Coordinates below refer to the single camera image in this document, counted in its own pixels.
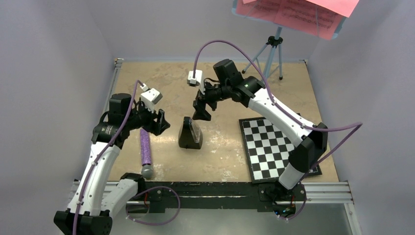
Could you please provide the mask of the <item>black metronome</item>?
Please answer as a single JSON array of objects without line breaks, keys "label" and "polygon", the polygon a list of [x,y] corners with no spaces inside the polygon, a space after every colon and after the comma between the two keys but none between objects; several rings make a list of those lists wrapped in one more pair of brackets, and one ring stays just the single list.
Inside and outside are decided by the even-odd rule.
[{"label": "black metronome", "polygon": [[190,131],[189,121],[191,117],[184,117],[182,127],[179,131],[178,145],[180,148],[184,149],[196,149],[200,150],[203,145],[203,134],[201,141],[195,143]]}]

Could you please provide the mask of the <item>purple glitter microphone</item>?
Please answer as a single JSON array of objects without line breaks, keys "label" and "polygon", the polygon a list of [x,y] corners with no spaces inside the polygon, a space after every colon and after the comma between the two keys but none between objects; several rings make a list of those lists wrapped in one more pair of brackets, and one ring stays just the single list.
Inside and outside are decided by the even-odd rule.
[{"label": "purple glitter microphone", "polygon": [[149,133],[140,129],[141,174],[145,179],[151,179],[154,175],[150,146]]}]

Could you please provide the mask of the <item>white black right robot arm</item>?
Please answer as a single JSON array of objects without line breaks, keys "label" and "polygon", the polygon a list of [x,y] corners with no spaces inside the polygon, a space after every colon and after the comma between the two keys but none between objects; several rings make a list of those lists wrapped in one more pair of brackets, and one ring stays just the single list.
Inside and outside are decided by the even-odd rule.
[{"label": "white black right robot arm", "polygon": [[210,121],[211,114],[206,107],[215,110],[219,101],[231,99],[262,115],[279,129],[294,145],[288,156],[288,165],[275,185],[276,196],[287,199],[294,193],[294,187],[301,178],[326,151],[327,126],[323,123],[315,125],[303,119],[272,95],[264,81],[254,76],[244,78],[232,60],[224,59],[216,63],[213,69],[219,81],[214,85],[204,78],[201,70],[194,69],[188,73],[187,84],[198,87],[192,118]]}]

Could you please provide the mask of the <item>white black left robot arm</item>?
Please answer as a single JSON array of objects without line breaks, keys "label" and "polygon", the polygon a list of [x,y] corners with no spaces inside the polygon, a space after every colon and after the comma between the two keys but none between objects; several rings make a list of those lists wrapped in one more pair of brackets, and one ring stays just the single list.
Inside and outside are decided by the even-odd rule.
[{"label": "white black left robot arm", "polygon": [[162,99],[155,89],[143,92],[138,101],[130,94],[114,94],[109,109],[93,129],[87,167],[75,195],[65,211],[57,211],[54,224],[65,235],[108,235],[113,218],[129,199],[140,200],[146,194],[144,177],[125,173],[107,196],[104,190],[124,142],[130,132],[142,129],[155,136],[170,127],[162,109],[154,110]]}]

